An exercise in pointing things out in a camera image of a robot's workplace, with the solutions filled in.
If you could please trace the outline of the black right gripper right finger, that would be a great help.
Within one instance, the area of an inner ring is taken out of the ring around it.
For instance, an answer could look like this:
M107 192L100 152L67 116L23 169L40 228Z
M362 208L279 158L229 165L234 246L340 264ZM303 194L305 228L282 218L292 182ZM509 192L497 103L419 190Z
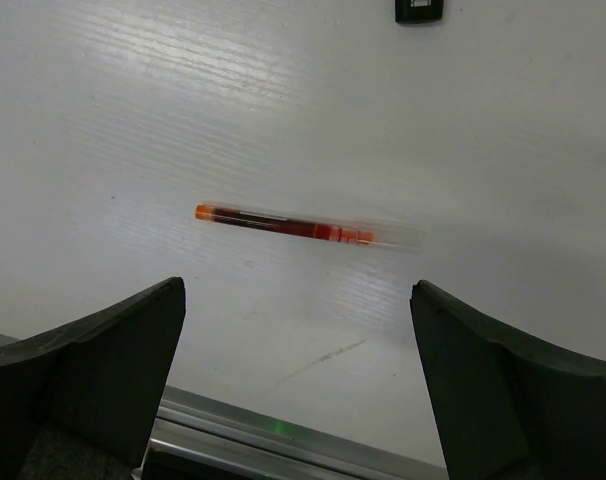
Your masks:
M452 479L606 479L606 361L422 280L410 309Z

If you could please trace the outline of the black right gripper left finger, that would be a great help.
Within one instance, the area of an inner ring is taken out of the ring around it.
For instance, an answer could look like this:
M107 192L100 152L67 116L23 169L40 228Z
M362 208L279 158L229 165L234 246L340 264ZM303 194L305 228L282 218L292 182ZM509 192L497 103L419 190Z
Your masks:
M129 479L146 453L186 314L168 278L0 346L0 479Z

